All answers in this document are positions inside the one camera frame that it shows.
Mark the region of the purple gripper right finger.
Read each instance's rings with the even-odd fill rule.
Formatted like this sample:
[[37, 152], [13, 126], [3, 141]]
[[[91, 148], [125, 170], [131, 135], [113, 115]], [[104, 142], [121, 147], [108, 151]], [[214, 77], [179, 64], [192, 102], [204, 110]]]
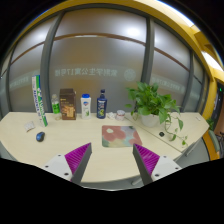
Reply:
[[169, 157], [159, 156], [138, 144], [133, 145], [133, 155], [144, 185], [181, 170]]

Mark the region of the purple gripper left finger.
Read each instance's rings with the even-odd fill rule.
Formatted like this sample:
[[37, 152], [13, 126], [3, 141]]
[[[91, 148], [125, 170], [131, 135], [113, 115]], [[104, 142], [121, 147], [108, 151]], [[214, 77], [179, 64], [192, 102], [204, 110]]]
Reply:
[[72, 183], [80, 184], [91, 154], [91, 144], [87, 143], [66, 155], [57, 154], [43, 169]]

